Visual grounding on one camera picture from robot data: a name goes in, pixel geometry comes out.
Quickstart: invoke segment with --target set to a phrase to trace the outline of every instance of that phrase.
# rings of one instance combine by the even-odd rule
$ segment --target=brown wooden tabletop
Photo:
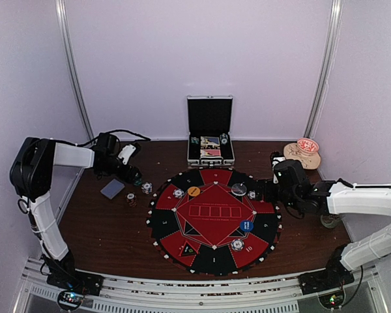
[[[282,151],[285,142],[233,142],[237,171],[255,179],[271,178],[269,155]],[[137,166],[143,181],[154,191],[168,178],[188,169],[187,142],[143,142],[141,152],[130,164]],[[320,180],[317,171],[307,171],[312,182]],[[169,263],[152,245],[146,226],[150,195],[139,187],[127,185],[113,200],[100,190],[113,177],[97,180],[92,170],[85,170],[60,223],[61,233],[74,254],[78,269],[108,275],[139,278],[205,280],[266,277],[309,271],[324,267],[332,251],[349,242],[343,224],[333,230],[320,223],[319,216],[302,220],[282,209],[283,231],[275,251],[254,268],[237,275],[211,277],[192,275]],[[124,196],[135,192],[138,205],[129,207]]]

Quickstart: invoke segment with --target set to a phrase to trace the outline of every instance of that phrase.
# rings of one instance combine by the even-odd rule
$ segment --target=orange disc
[[[190,187],[188,190],[187,190],[188,194],[191,196],[191,197],[196,197],[200,194],[200,188],[198,187]]]

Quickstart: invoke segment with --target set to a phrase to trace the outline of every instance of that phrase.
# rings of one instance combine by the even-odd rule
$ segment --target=round poker table mat
[[[248,192],[235,196],[234,184]],[[224,276],[261,263],[273,251],[282,230],[281,214],[272,203],[249,199],[255,189],[252,176],[232,169],[194,169],[168,179],[153,194],[147,226],[161,255],[191,273]],[[190,196],[197,187],[200,193]],[[174,190],[183,197],[176,198]],[[252,231],[244,231],[244,223]],[[243,249],[232,248],[242,240]]]

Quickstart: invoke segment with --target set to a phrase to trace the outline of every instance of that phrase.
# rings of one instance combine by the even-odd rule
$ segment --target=blue disc
[[[253,223],[250,220],[243,220],[240,223],[240,228],[243,231],[252,231],[253,230]]]

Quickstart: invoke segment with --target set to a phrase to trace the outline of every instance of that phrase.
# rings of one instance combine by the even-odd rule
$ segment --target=robotic arm
[[[140,185],[141,172],[128,164],[140,146],[133,143],[115,152],[118,138],[101,133],[90,148],[53,139],[27,138],[12,165],[10,181],[21,197],[19,208],[29,217],[33,233],[42,247],[42,258],[50,275],[47,283],[75,291],[98,295],[102,276],[75,270],[74,257],[64,242],[50,203],[54,166],[93,168],[99,177],[116,175],[126,183]]]
[[[272,201],[281,201],[299,214],[338,215],[360,213],[391,216],[391,184],[357,185],[342,179],[311,184],[297,160],[271,155],[277,183]],[[351,271],[391,254],[391,224],[363,240],[339,246],[322,271],[300,275],[303,294],[315,293],[353,282]]]

